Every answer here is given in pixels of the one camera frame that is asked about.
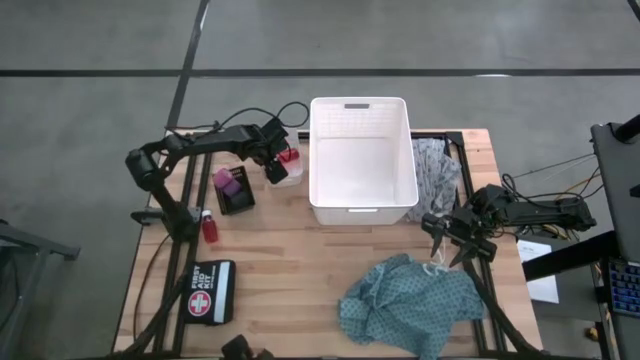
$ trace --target pink object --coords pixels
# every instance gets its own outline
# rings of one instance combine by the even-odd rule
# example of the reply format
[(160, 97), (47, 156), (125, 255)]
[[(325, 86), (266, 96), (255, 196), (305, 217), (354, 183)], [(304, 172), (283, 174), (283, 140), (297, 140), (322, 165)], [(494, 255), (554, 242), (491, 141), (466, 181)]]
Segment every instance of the pink object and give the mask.
[(231, 171), (227, 169), (220, 169), (218, 170), (218, 172), (213, 174), (213, 185), (215, 185), (215, 187), (217, 187), (218, 189), (224, 188), (231, 181), (235, 180), (233, 179), (233, 174), (231, 174)]
[(218, 241), (218, 228), (211, 217), (211, 210), (202, 212), (202, 234), (207, 244), (213, 244)]
[(242, 191), (242, 185), (236, 179), (231, 179), (227, 185), (225, 185), (222, 189), (225, 195), (232, 197), (233, 195)]

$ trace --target white paper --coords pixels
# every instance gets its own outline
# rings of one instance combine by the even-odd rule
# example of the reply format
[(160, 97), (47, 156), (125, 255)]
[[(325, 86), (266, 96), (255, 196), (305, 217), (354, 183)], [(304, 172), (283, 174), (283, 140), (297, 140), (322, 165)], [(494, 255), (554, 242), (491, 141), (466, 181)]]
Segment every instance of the white paper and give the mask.
[[(550, 252), (551, 245), (524, 240), (518, 241), (520, 262), (529, 261)], [(558, 298), (558, 286), (556, 285), (556, 277), (554, 275), (529, 281), (527, 283), (527, 287), (529, 288), (529, 296), (533, 300), (545, 301), (554, 304), (560, 303), (560, 299)]]

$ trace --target black container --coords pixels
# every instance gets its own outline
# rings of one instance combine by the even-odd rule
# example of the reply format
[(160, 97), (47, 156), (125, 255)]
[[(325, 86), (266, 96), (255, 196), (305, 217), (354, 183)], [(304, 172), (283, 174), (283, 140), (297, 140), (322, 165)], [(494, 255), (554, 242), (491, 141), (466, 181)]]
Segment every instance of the black container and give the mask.
[(234, 215), (243, 211), (253, 208), (256, 204), (256, 199), (253, 197), (251, 191), (251, 185), (249, 184), (249, 177), (247, 176), (247, 170), (244, 166), (238, 166), (237, 168), (229, 169), (233, 178), (240, 183), (242, 191), (229, 197), (223, 193), (222, 190), (216, 189), (216, 195), (218, 196), (218, 205), (220, 205), (220, 213), (222, 215)]

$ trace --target gray floor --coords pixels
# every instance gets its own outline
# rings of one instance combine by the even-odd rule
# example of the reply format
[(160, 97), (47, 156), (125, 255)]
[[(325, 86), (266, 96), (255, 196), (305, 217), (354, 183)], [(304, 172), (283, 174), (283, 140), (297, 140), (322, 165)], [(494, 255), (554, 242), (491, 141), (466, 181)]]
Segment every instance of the gray floor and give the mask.
[[(0, 0), (0, 69), (177, 69), (197, 0)], [(196, 68), (623, 68), (640, 64), (640, 22), (625, 0), (213, 0)], [(176, 78), (0, 78), (0, 217), (83, 247), (54, 261), (21, 358), (106, 354), (116, 330), (143, 206), (124, 166), (156, 139)], [(192, 79), (181, 125), (247, 106), (316, 96), (400, 96), (415, 128), (489, 128), (502, 172), (591, 151), (589, 126), (640, 112), (639, 77)], [(295, 121), (295, 112), (287, 114)], [(264, 121), (247, 116), (240, 121)], [(561, 191), (595, 169), (518, 183)], [(611, 228), (606, 199), (589, 200)], [(595, 356), (588, 324), (539, 318), (545, 347)]]

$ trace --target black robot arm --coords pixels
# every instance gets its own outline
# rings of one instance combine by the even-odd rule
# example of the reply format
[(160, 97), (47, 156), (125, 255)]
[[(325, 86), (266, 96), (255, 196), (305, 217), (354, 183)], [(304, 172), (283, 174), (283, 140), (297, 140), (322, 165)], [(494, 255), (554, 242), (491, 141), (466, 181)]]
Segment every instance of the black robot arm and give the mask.
[[(164, 185), (180, 159), (185, 156), (214, 152), (230, 152), (241, 160), (251, 158), (264, 168), (273, 184), (287, 177), (287, 171), (276, 155), (287, 148), (287, 132), (279, 119), (273, 118), (263, 127), (235, 125), (226, 129), (196, 135), (173, 133), (164, 139), (145, 144), (129, 152), (125, 163), (138, 187), (149, 191), (162, 208), (162, 222), (174, 241), (185, 241), (198, 232), (198, 221), (185, 204), (173, 199)], [(165, 155), (162, 164), (153, 159)]]

